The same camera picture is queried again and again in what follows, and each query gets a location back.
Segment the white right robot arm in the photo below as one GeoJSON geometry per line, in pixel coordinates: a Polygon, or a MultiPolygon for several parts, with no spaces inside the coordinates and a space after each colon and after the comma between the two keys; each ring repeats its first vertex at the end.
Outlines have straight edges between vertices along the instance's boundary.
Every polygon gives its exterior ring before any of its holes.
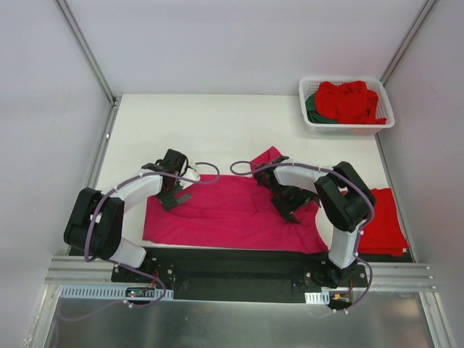
{"type": "Polygon", "coordinates": [[[310,202],[322,206],[333,226],[326,263],[312,270],[315,283],[335,289],[352,277],[357,266],[360,234],[374,218],[376,199],[348,162],[333,167],[316,167],[280,156],[253,169],[258,185],[267,188],[271,202],[289,223],[294,213],[310,202]]]}

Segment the pink t shirt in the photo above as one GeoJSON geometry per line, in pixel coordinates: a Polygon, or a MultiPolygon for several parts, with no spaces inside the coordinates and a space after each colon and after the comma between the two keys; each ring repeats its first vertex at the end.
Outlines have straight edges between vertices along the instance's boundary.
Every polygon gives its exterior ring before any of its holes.
{"type": "Polygon", "coordinates": [[[143,239],[188,247],[253,249],[315,254],[328,247],[316,227],[318,205],[310,202],[287,223],[271,202],[271,193],[253,178],[222,175],[186,190],[190,199],[166,211],[158,198],[146,205],[143,239]]]}

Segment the white plastic laundry basket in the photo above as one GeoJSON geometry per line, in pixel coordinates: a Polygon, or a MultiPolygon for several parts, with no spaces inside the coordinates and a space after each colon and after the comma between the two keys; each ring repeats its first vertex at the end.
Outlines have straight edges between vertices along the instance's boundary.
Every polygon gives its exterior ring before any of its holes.
{"type": "Polygon", "coordinates": [[[375,78],[305,77],[299,100],[306,126],[316,133],[370,136],[395,124],[386,90],[375,78]]]}

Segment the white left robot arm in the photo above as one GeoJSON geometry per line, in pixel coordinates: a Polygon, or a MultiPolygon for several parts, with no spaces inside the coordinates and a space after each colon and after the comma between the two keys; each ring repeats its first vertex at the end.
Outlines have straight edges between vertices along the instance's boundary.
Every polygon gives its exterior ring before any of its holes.
{"type": "Polygon", "coordinates": [[[122,237],[124,214],[152,196],[169,211],[191,198],[176,195],[197,180],[199,175],[188,157],[168,149],[162,159],[143,165],[133,177],[108,190],[84,188],[72,209],[64,242],[84,252],[87,260],[127,265],[136,281],[147,281],[154,266],[146,259],[145,248],[122,237]]]}

